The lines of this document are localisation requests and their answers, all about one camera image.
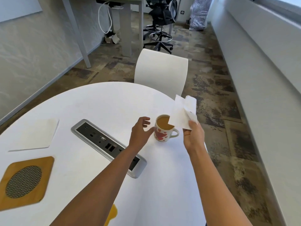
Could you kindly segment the person's left forearm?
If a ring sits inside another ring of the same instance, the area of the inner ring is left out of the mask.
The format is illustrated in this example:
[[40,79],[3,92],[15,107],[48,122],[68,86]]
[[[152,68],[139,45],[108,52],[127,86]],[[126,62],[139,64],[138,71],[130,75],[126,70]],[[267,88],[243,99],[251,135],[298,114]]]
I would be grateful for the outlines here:
[[50,226],[104,226],[130,164],[142,148],[131,144],[123,150],[70,201]]

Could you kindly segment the wooden trivet with mesh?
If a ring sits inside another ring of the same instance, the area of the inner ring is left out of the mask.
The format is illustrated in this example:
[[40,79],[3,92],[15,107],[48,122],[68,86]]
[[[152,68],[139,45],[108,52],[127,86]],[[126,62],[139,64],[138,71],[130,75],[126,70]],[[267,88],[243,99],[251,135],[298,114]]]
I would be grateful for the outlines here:
[[0,181],[0,211],[40,202],[47,190],[54,157],[10,164]]

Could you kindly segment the person's right hand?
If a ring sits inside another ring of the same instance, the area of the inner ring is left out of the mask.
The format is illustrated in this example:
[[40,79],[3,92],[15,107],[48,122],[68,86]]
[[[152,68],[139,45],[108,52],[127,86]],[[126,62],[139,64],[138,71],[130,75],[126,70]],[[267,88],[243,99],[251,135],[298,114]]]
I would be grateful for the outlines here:
[[195,152],[206,152],[205,147],[205,132],[199,123],[199,131],[191,131],[189,129],[183,129],[183,140],[184,146],[189,155],[192,155]]

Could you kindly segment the yellow-brown spill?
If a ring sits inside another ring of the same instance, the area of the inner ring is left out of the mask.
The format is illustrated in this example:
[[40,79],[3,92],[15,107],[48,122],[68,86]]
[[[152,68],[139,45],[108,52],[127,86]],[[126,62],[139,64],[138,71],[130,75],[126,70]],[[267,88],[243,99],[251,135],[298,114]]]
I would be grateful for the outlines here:
[[104,226],[108,226],[108,224],[110,223],[110,221],[112,219],[116,218],[117,214],[118,214],[118,209],[117,209],[116,205],[113,204],[112,207],[111,207],[111,210],[110,210],[110,212],[108,214],[107,220],[105,221]]

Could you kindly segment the white desk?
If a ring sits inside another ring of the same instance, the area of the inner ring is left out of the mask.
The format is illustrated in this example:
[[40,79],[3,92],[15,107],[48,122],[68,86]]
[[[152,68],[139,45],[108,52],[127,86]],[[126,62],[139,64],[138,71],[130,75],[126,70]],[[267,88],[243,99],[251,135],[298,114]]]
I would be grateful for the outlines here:
[[[118,2],[123,4],[123,8],[119,11],[119,23],[121,31],[121,44],[122,44],[122,55],[126,57],[132,56],[131,39],[132,39],[132,28],[131,28],[131,8],[130,5],[138,5],[139,8],[139,50],[142,51],[143,41],[143,29],[144,29],[144,1],[146,0],[104,0],[108,2]],[[74,30],[77,44],[79,46],[82,57],[85,61],[86,67],[91,68],[91,64],[88,58],[88,53],[85,49],[85,45],[80,34],[70,0],[62,0],[67,15],[69,17],[71,26]]]

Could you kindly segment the cardboard scraps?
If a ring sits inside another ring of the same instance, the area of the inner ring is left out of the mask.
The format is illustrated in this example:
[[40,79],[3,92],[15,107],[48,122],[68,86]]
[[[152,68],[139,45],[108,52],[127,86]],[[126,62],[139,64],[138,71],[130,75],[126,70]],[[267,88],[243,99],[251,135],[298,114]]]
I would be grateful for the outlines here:
[[105,42],[107,44],[118,44],[120,41],[120,38],[117,36],[116,33],[109,32],[105,36]]

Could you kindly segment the white whiteboard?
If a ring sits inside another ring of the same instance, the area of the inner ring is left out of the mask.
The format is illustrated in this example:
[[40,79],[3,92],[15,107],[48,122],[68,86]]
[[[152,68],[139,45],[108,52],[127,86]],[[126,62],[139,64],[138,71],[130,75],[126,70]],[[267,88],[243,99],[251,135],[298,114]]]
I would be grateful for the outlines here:
[[0,0],[0,22],[42,11],[38,0]]

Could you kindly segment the black office chair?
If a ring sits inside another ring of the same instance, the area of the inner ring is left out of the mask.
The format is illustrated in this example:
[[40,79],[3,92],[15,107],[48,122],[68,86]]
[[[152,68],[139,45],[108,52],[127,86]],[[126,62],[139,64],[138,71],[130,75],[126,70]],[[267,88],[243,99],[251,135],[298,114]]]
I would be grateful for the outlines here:
[[146,0],[146,2],[151,8],[149,15],[152,16],[153,22],[143,30],[147,32],[143,35],[143,40],[149,36],[152,42],[144,43],[143,48],[154,46],[154,51],[164,49],[171,54],[173,44],[169,42],[172,41],[172,36],[171,33],[164,31],[164,26],[172,26],[176,22],[178,2],[177,0]]

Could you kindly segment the white square mat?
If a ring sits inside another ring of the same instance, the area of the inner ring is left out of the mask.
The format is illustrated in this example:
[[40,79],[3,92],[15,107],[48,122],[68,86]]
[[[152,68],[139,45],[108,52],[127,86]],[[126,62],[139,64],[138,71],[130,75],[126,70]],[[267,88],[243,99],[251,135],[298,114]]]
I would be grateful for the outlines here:
[[58,118],[26,121],[19,134],[12,136],[8,152],[48,148],[59,125]]

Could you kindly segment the white paper napkin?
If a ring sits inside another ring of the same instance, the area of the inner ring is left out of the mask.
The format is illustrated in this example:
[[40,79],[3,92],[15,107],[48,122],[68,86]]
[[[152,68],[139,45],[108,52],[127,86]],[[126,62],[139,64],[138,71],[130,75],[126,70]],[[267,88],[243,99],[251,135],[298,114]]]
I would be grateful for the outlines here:
[[176,95],[174,108],[170,114],[168,124],[182,129],[189,129],[189,121],[198,123],[196,115],[197,100],[187,95],[185,98]]

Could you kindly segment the white mug with red hearts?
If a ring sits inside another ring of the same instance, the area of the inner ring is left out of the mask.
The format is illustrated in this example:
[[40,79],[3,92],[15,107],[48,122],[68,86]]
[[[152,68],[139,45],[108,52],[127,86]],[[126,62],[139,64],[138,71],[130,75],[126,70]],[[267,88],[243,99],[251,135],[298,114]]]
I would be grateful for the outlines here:
[[154,131],[154,137],[157,141],[160,141],[160,142],[167,142],[170,138],[178,137],[180,134],[179,131],[177,129],[175,129],[175,127],[172,130],[159,129],[156,125],[156,121],[155,121],[155,128],[156,128],[156,130]]

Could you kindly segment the white curved chair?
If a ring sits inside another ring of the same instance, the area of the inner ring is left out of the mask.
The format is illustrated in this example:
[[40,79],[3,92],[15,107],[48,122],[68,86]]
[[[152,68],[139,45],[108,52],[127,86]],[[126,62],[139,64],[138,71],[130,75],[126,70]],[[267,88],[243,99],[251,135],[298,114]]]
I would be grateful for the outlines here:
[[142,49],[135,66],[134,83],[162,92],[172,99],[181,96],[189,60],[150,49]]

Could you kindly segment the person's left hand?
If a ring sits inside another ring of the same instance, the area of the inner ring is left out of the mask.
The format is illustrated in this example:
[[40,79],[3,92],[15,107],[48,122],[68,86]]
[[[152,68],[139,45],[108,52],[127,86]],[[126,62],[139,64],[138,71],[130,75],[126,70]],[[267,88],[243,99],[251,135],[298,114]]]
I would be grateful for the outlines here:
[[132,127],[132,132],[129,140],[128,148],[133,150],[136,154],[145,146],[149,137],[145,137],[145,130],[150,125],[150,122],[136,122]]

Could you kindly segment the silver table socket panel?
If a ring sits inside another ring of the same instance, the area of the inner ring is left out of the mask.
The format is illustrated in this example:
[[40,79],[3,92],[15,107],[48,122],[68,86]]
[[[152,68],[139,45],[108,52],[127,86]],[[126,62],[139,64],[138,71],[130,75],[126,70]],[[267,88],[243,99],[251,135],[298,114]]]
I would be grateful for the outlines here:
[[[109,135],[90,121],[82,119],[71,128],[71,132],[87,143],[109,161],[113,161],[126,148],[124,144]],[[127,174],[138,178],[145,169],[147,161],[137,154],[132,160]]]

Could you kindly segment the light brown coffee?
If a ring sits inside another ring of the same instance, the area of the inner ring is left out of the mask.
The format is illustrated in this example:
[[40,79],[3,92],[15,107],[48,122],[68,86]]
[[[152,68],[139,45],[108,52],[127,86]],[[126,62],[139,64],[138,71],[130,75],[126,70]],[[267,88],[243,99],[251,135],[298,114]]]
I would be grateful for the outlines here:
[[169,122],[170,116],[168,115],[161,115],[156,119],[156,125],[159,129],[162,130],[172,130],[175,126],[170,125]]

